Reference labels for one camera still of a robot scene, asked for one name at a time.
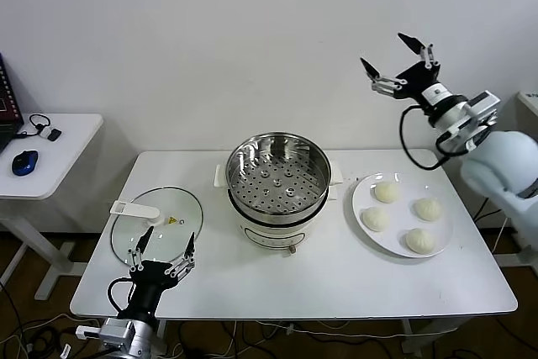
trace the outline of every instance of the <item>table leg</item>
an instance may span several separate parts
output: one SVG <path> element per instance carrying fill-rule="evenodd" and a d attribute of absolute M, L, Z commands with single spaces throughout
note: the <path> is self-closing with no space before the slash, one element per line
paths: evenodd
<path fill-rule="evenodd" d="M 20 260 L 23 259 L 24 253 L 26 252 L 27 248 L 28 248 L 28 246 L 25 245 L 24 243 L 18 248 L 17 252 L 15 253 L 13 258 L 9 262 L 8 267 L 3 272 L 2 277 L 0 277 L 0 283 L 2 285 L 5 285 L 6 283 L 8 283 L 8 280 L 11 277 L 11 275 L 13 274 L 13 271 L 15 271 L 15 268 L 17 267 Z"/>
<path fill-rule="evenodd" d="M 50 263 L 49 271 L 46 273 L 45 278 L 35 293 L 34 298 L 36 300 L 47 300 L 49 298 L 52 289 L 54 289 L 58 281 L 58 277 L 81 277 L 84 273 L 87 265 L 85 262 L 71 262 L 68 258 L 75 243 L 63 243 L 58 250 L 22 216 L 5 219 L 3 220 L 3 225 L 17 236 L 24 245 L 29 246 Z"/>
<path fill-rule="evenodd" d="M 417 334 L 433 334 L 433 335 L 417 335 L 417 336 L 408 336 L 402 342 L 402 351 L 403 353 L 413 353 L 420 351 L 425 345 L 437 340 L 443 334 L 443 331 L 448 331 L 454 328 L 459 327 L 463 323 L 470 320 L 472 317 L 444 317 L 440 319 L 434 319 L 421 329 Z"/>
<path fill-rule="evenodd" d="M 22 216 L 6 219 L 3 221 L 3 225 L 51 265 L 64 272 L 71 270 L 73 263 L 69 261 L 67 256 L 54 247 Z"/>

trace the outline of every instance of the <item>metal rim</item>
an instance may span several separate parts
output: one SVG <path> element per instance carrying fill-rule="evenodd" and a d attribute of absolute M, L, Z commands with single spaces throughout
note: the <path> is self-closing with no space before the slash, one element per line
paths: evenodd
<path fill-rule="evenodd" d="M 324 198 L 328 193 L 329 193 L 329 185 L 330 185 L 330 178 L 332 176 L 332 171 L 331 171 L 331 167 L 330 167 L 330 162 L 329 162 L 329 158 L 327 157 L 327 155 L 323 152 L 323 150 L 317 146 L 312 140 L 308 140 L 304 137 L 302 137 L 301 135 L 296 135 L 296 134 L 290 134 L 288 132 L 267 132 L 265 134 L 260 134 L 260 135 L 255 135 L 255 136 L 251 136 L 250 138 L 244 140 L 243 142 L 240 143 L 239 146 L 237 146 L 232 152 L 231 154 L 229 155 L 228 157 L 228 160 L 226 161 L 226 185 L 228 186 L 228 189 L 231 190 L 233 188 L 233 185 L 232 185 L 232 178 L 230 177 L 230 167 L 233 163 L 233 160 L 236 156 L 236 154 L 238 152 L 241 151 L 241 149 L 243 149 L 245 147 L 245 145 L 247 145 L 249 142 L 253 142 L 253 141 L 258 141 L 260 139 L 264 139 L 264 138 L 269 138 L 269 137 L 277 137 L 277 136 L 281 136 L 281 137 L 286 137 L 286 138 L 291 138 L 291 139 L 295 139 L 295 140 L 300 140 L 301 142 L 309 145 L 310 147 L 312 147 L 314 150 L 317 151 L 317 153 L 323 158 L 323 161 L 325 163 L 325 166 L 327 167 L 327 172 L 328 172 L 328 178 L 327 178 L 327 182 L 324 186 L 324 190 L 323 192 L 321 193 L 322 195 L 322 198 Z M 302 212 L 304 212 L 304 210 L 308 209 L 309 207 L 312 207 L 315 205 L 315 203 L 311 204 L 310 206 L 307 206 L 305 207 L 304 209 L 302 210 L 297 210 L 297 211 L 290 211 L 290 212 L 270 212 L 268 213 L 266 210 L 263 210 L 263 209 L 259 209 L 257 208 L 256 206 L 253 206 L 251 204 L 248 204 L 246 202 L 243 202 L 242 200 L 240 200 L 239 198 L 234 198 L 233 196 L 230 197 L 231 200 L 233 200 L 234 202 L 237 202 L 237 203 L 240 203 L 241 206 L 244 206 L 246 207 L 247 209 L 249 210 L 253 210 L 253 211 L 256 211 L 257 213 L 259 214 L 270 214 L 272 216 L 282 216 L 282 217 L 286 217 L 286 216 L 293 216 L 295 214 L 301 214 Z"/>
<path fill-rule="evenodd" d="M 198 237 L 200 236 L 200 233 L 202 232 L 202 227 L 203 227 L 203 208 L 202 208 L 202 204 L 200 203 L 199 199 L 196 198 L 196 195 L 194 195 L 193 193 L 191 193 L 190 191 L 188 191 L 187 189 L 184 189 L 184 188 L 179 188 L 179 187 L 156 187 L 156 188 L 152 188 L 150 189 L 149 191 L 145 191 L 144 193 L 141 193 L 140 195 L 137 195 L 136 197 L 134 197 L 133 199 L 131 199 L 129 202 L 130 203 L 133 203 L 137 198 L 140 198 L 140 197 L 143 197 L 144 195 L 146 195 L 147 193 L 152 193 L 154 191 L 158 191 L 160 189 L 177 189 L 178 191 L 183 191 L 185 193 L 188 193 L 190 194 L 195 200 L 196 202 L 198 202 L 198 205 L 200 206 L 200 214 L 202 215 L 202 221 L 200 223 L 200 229 L 198 231 L 197 234 L 194 235 L 194 240 L 196 241 L 198 239 Z M 119 215 L 116 216 L 116 219 L 114 219 L 114 223 L 112 223 L 112 229 L 110 229 L 110 236 L 108 237 L 108 243 L 110 244 L 110 249 L 112 250 L 112 252 L 114 253 L 114 255 L 116 256 L 116 258 L 119 259 L 119 261 L 122 263 L 122 264 L 125 264 L 127 267 L 129 266 L 129 264 L 126 264 L 124 260 L 122 260 L 118 254 L 116 254 L 116 251 L 112 245 L 112 233 L 114 231 L 114 227 L 116 226 L 116 222 L 118 221 L 118 219 L 120 218 Z M 183 254 L 183 252 L 185 251 L 182 251 L 180 252 L 176 258 L 174 258 L 173 260 L 170 260 L 169 262 L 174 262 L 179 256 L 181 256 L 181 254 Z"/>

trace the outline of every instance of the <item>white wall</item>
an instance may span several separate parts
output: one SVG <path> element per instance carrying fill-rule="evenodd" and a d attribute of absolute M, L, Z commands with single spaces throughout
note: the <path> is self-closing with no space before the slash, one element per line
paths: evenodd
<path fill-rule="evenodd" d="M 506 101 L 535 88 L 537 3 L 2 0 L 0 51 L 26 110 L 104 116 L 85 183 L 97 204 L 81 210 L 92 212 L 82 228 L 98 230 L 140 150 L 230 149 L 268 130 L 325 148 L 398 147 L 408 102 L 372 92 L 359 62 L 387 74 L 411 65 L 398 31 L 435 43 L 454 92 L 487 88 Z M 514 109 L 503 119 L 513 125 Z M 411 145 L 431 144 L 420 114 L 406 133 Z"/>

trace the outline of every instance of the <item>blue mouse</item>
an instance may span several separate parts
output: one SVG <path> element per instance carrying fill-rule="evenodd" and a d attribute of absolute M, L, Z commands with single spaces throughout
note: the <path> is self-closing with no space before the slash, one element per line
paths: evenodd
<path fill-rule="evenodd" d="M 13 174 L 19 177 L 30 174 L 35 169 L 38 155 L 36 150 L 25 150 L 20 155 L 16 155 L 11 163 Z"/>

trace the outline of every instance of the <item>cable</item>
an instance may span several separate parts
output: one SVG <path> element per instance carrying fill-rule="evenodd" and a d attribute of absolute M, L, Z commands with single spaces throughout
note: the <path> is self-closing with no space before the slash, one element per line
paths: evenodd
<path fill-rule="evenodd" d="M 412 110 L 414 109 L 421 109 L 421 107 L 419 105 L 412 105 L 410 107 L 407 107 L 403 112 L 402 112 L 402 116 L 400 117 L 400 125 L 399 125 L 399 136 L 400 136 L 400 143 L 402 144 L 402 149 L 403 151 L 405 152 L 405 154 L 407 155 L 407 157 L 411 160 L 411 162 L 413 164 L 415 164 L 418 168 L 421 168 L 423 170 L 426 170 L 428 172 L 432 172 L 434 171 L 435 169 L 441 167 L 443 164 L 445 164 L 447 161 L 450 160 L 450 157 L 447 157 L 447 156 L 442 156 L 439 161 L 437 161 L 433 166 L 422 166 L 420 163 L 418 163 L 412 156 L 411 154 L 409 153 L 409 150 L 405 144 L 405 141 L 404 141 L 404 120 L 405 120 L 405 116 Z"/>
<path fill-rule="evenodd" d="M 42 119 L 45 120 L 45 124 L 42 124 L 42 123 L 35 123 L 34 122 L 34 117 L 40 117 Z M 50 126 L 50 118 L 47 117 L 46 115 L 43 115 L 43 114 L 31 114 L 29 116 L 29 121 L 30 123 L 34 126 L 36 132 L 34 134 L 29 134 L 28 132 L 26 131 L 23 131 L 23 132 L 20 132 L 18 134 L 15 134 L 13 137 L 14 139 L 24 139 L 24 138 L 29 138 L 30 136 L 37 136 L 39 135 L 41 132 L 43 132 L 43 129 L 46 128 L 47 126 Z"/>
<path fill-rule="evenodd" d="M 491 216 L 492 214 L 498 214 L 499 212 L 501 212 L 501 209 L 497 209 L 497 210 L 494 210 L 493 212 L 490 212 L 488 214 L 483 214 L 482 216 L 479 216 L 475 221 L 474 223 L 477 223 L 479 220 L 482 220 L 484 218 L 487 218 L 488 216 Z"/>
<path fill-rule="evenodd" d="M 318 321 L 321 325 L 327 327 L 327 328 L 331 328 L 332 330 L 341 330 L 342 328 L 346 327 L 350 321 L 346 321 L 343 325 L 340 325 L 338 327 L 331 327 L 330 325 L 327 325 L 326 323 L 324 323 L 323 321 Z"/>
<path fill-rule="evenodd" d="M 361 345 L 368 344 L 368 343 L 374 343 L 374 344 L 380 346 L 384 350 L 384 352 L 387 354 L 388 359 L 393 359 L 393 357 L 390 354 L 390 351 L 388 350 L 388 348 L 381 341 L 378 341 L 378 340 L 376 340 L 374 338 L 368 338 L 366 340 L 359 341 L 359 342 L 342 341 L 342 340 L 321 340 L 320 338 L 316 338 L 315 336 L 312 335 L 312 334 L 315 334 L 314 332 L 306 331 L 303 327 L 301 327 L 298 324 L 295 324 L 295 325 L 297 327 L 299 327 L 299 329 L 300 329 L 300 330 L 295 330 L 295 331 L 305 333 L 307 336 L 312 338 L 314 341 L 322 342 L 322 343 L 352 345 L 352 346 L 361 346 Z"/>
<path fill-rule="evenodd" d="M 94 321 L 96 323 L 97 326 L 99 326 L 99 321 L 97 319 L 75 319 L 73 317 L 71 317 L 69 314 L 58 314 L 56 317 L 52 318 L 52 319 L 32 319 L 30 321 L 26 321 L 25 323 L 23 323 L 23 326 L 25 325 L 28 325 L 28 324 L 32 324 L 32 323 L 39 323 L 40 321 L 42 321 L 41 324 L 39 325 L 34 325 L 34 326 L 31 326 L 31 327 L 27 327 L 27 328 L 24 328 L 24 332 L 26 331 L 29 331 L 29 330 L 35 330 L 36 328 L 40 328 L 40 327 L 43 327 L 45 325 L 48 325 L 54 321 L 56 321 L 57 319 L 59 319 L 60 317 L 66 317 L 68 319 L 70 319 L 71 321 L 75 321 L 75 322 L 78 322 L 78 323 L 86 323 L 86 322 L 89 322 L 89 321 Z M 23 346 L 23 343 L 22 341 L 20 340 L 20 338 L 18 337 L 18 335 L 15 335 L 15 331 L 17 331 L 18 329 L 18 326 L 15 327 L 10 333 L 9 333 L 9 337 L 6 338 L 5 340 L 3 341 L 0 341 L 0 345 L 1 344 L 4 344 L 4 347 L 3 347 L 3 357 L 7 357 L 7 352 L 6 352 L 6 348 L 7 348 L 7 342 L 9 342 L 12 338 L 16 338 L 17 341 L 18 341 L 18 344 L 19 344 L 19 350 L 20 348 L 22 347 L 23 349 L 23 352 L 24 354 L 26 355 L 26 357 L 28 357 L 28 352 L 26 352 L 26 349 L 24 348 Z M 79 349 L 75 354 L 73 354 L 72 356 L 70 356 L 70 359 L 71 358 L 75 358 L 77 355 L 79 355 L 83 349 L 87 346 L 87 344 L 89 343 L 89 341 L 86 342 L 86 344 L 84 344 L 84 346 Z"/>
<path fill-rule="evenodd" d="M 112 288 L 114 287 L 116 283 L 122 283 L 122 282 L 133 282 L 133 280 L 128 277 L 119 277 L 118 279 L 114 279 L 108 285 L 108 289 L 107 289 L 108 301 L 110 302 L 110 304 L 112 304 L 112 306 L 116 309 L 118 313 L 121 311 L 121 308 L 116 304 L 116 302 L 114 301 L 114 298 L 112 297 Z"/>
<path fill-rule="evenodd" d="M 287 327 L 283 327 L 281 325 L 267 324 L 267 323 L 262 323 L 261 321 L 256 321 L 256 323 L 261 324 L 261 325 L 271 325 L 273 327 L 279 327 L 279 328 L 282 328 L 284 330 L 287 330 Z M 449 330 L 444 330 L 444 331 L 440 331 L 440 332 L 429 332 L 429 333 L 424 333 L 424 334 L 394 334 L 394 335 L 368 335 L 368 334 L 349 335 L 349 334 L 336 334 L 336 333 L 331 334 L 331 333 L 327 333 L 327 332 L 316 332 L 316 331 L 306 331 L 306 330 L 294 330 L 294 331 L 303 332 L 304 334 L 312 334 L 312 335 L 344 336 L 344 337 L 352 337 L 352 338 L 377 338 L 379 340 L 386 340 L 386 339 L 389 339 L 389 338 L 395 338 L 397 336 L 444 335 L 444 334 L 448 334 L 450 332 L 454 332 L 455 330 L 457 330 L 457 328 L 451 328 Z"/>
<path fill-rule="evenodd" d="M 43 349 L 38 349 L 37 341 L 43 341 Z M 29 359 L 45 359 L 52 355 L 55 351 L 61 351 L 60 332 L 49 325 L 39 328 L 29 339 L 32 350 L 28 352 Z"/>
<path fill-rule="evenodd" d="M 26 350 L 28 349 L 27 348 L 28 347 L 28 342 L 24 338 L 23 323 L 20 320 L 20 316 L 18 315 L 17 307 L 15 306 L 15 303 L 13 302 L 13 299 L 11 298 L 11 295 L 9 294 L 8 290 L 6 289 L 6 285 L 4 285 L 1 281 L 0 281 L 0 287 L 2 287 L 2 290 L 4 291 L 4 293 L 6 293 L 6 296 L 8 297 L 9 303 L 11 304 L 11 307 L 13 308 L 13 312 L 15 313 L 15 316 L 17 317 L 18 329 L 20 330 L 20 340 L 23 342 L 23 351 L 24 351 L 24 353 L 26 353 L 26 356 L 28 356 L 28 353 L 26 352 Z"/>
<path fill-rule="evenodd" d="M 266 333 L 263 330 L 263 325 L 260 325 L 260 327 L 261 327 L 261 336 L 263 336 L 264 340 L 270 340 L 271 338 L 274 338 L 274 336 L 277 334 L 277 332 L 279 330 L 278 327 L 275 327 L 275 328 L 272 329 L 271 334 L 266 336 Z"/>
<path fill-rule="evenodd" d="M 484 210 L 484 208 L 486 207 L 486 204 L 488 203 L 489 201 L 489 198 L 485 198 L 484 199 L 484 202 L 482 202 L 482 205 L 480 205 L 480 208 L 478 209 L 478 211 L 474 214 L 474 216 L 472 217 L 472 221 L 476 221 L 477 220 L 477 217 L 479 214 L 482 213 L 482 211 Z"/>
<path fill-rule="evenodd" d="M 90 340 L 86 340 L 86 342 L 84 342 L 84 345 L 82 345 L 81 349 L 79 349 L 78 351 L 73 353 L 71 356 L 69 356 L 69 359 L 75 359 L 77 356 L 79 356 L 82 353 L 82 351 L 84 351 L 87 348 L 88 345 L 90 345 Z"/>
<path fill-rule="evenodd" d="M 182 343 L 181 343 L 181 342 L 176 343 L 176 346 L 174 346 L 174 349 L 171 350 L 171 356 L 160 356 L 160 355 L 157 355 L 157 357 L 159 357 L 160 359 L 177 359 L 178 357 L 180 357 L 180 356 L 183 354 L 183 349 L 182 349 L 181 352 L 179 352 L 177 355 L 174 355 L 174 354 L 176 353 L 176 349 L 177 349 L 179 346 L 182 346 Z"/>
<path fill-rule="evenodd" d="M 529 199 L 529 198 L 532 198 L 535 196 L 535 194 L 538 193 L 538 188 L 535 188 L 529 195 L 527 195 L 526 197 L 524 197 L 524 199 Z M 474 217 L 472 218 L 472 220 L 477 223 L 479 220 L 481 219 L 484 219 L 484 218 L 487 218 L 488 216 L 491 216 L 492 214 L 498 214 L 499 212 L 502 211 L 502 209 L 497 209 L 497 210 L 494 210 L 493 212 L 490 212 L 488 214 L 483 214 L 482 216 L 479 216 L 478 215 L 483 211 L 484 207 L 486 206 L 486 203 L 488 202 L 489 198 L 486 198 L 484 200 L 484 202 L 482 203 L 482 205 L 480 206 L 480 209 L 478 210 L 478 212 L 474 215 Z"/>
<path fill-rule="evenodd" d="M 33 120 L 34 117 L 40 117 L 40 118 L 44 119 L 45 122 L 46 122 L 46 124 L 41 124 L 41 123 L 39 123 L 39 122 L 38 122 L 38 123 L 35 123 L 34 120 Z M 42 125 L 43 127 L 45 127 L 45 126 L 50 126 L 50 118 L 47 117 L 46 115 L 43 115 L 43 114 L 32 114 L 32 115 L 30 115 L 30 116 L 28 117 L 28 121 L 30 121 L 30 123 L 31 123 L 36 129 L 38 129 L 38 125 Z"/>
<path fill-rule="evenodd" d="M 245 337 L 245 322 L 243 322 L 243 328 L 242 328 L 241 336 L 243 337 L 243 341 L 245 342 L 245 344 L 247 346 L 250 346 L 251 348 L 255 348 L 258 351 L 265 352 L 267 355 L 272 357 L 272 359 L 277 359 L 277 356 L 274 353 L 272 353 L 271 351 L 269 351 L 267 348 L 264 348 L 263 346 L 254 345 L 254 344 L 252 344 L 252 343 L 250 343 L 249 341 L 246 340 L 246 337 Z"/>
<path fill-rule="evenodd" d="M 529 342 L 523 340 L 522 338 L 518 337 L 514 332 L 512 332 L 506 325 L 503 324 L 503 322 L 498 319 L 498 318 L 495 318 L 495 321 L 498 322 L 498 324 L 503 327 L 503 330 L 505 330 L 512 338 L 514 338 L 515 340 L 517 340 L 519 343 L 525 345 L 527 348 L 531 349 L 532 351 L 534 352 L 538 352 L 538 348 L 532 346 Z"/>
<path fill-rule="evenodd" d="M 469 153 L 469 150 L 465 149 L 465 150 L 462 150 L 462 151 L 446 151 L 444 150 L 442 147 L 440 147 L 440 143 L 442 141 L 445 141 L 445 139 L 443 139 L 443 137 L 439 137 L 437 138 L 437 140 L 435 141 L 435 148 L 437 149 L 437 151 L 439 151 L 443 156 L 446 156 L 446 157 L 460 157 L 460 156 L 464 156 L 466 155 L 467 153 Z"/>
<path fill-rule="evenodd" d="M 493 245 L 493 248 L 491 250 L 491 253 L 493 254 L 495 252 L 495 250 L 497 249 L 497 244 L 498 244 L 498 241 L 501 239 L 501 234 L 503 234 L 503 230 L 504 230 L 504 226 L 508 223 L 508 218 L 504 218 L 504 222 L 503 222 L 503 225 L 501 226 L 501 230 L 498 231 L 498 236 L 497 236 L 497 239 L 495 241 L 495 244 Z"/>
<path fill-rule="evenodd" d="M 454 351 L 452 351 L 452 355 L 454 357 L 457 357 L 456 354 L 457 352 L 465 352 L 465 353 L 468 353 L 469 355 L 473 355 L 474 357 L 476 357 L 477 359 L 482 359 L 482 357 L 480 355 L 478 355 L 475 351 L 471 351 L 469 349 L 455 349 Z"/>
<path fill-rule="evenodd" d="M 226 328 L 226 324 L 224 323 L 224 321 L 220 321 L 220 325 L 222 325 L 223 330 L 231 338 L 231 341 L 229 342 L 228 349 L 222 355 L 208 354 L 208 356 L 221 357 L 221 358 L 225 357 L 226 355 L 228 355 L 228 352 L 232 349 L 232 346 L 233 346 L 234 347 L 234 358 L 237 359 L 237 356 L 239 355 L 239 353 L 237 351 L 237 340 L 235 339 L 235 332 L 237 331 L 237 321 L 234 321 L 234 331 L 233 332 L 229 332 L 229 330 Z"/>
<path fill-rule="evenodd" d="M 131 289 L 129 289 L 129 294 L 127 295 L 127 303 L 131 302 L 131 298 L 133 297 L 133 292 L 135 291 L 135 283 L 132 282 Z"/>

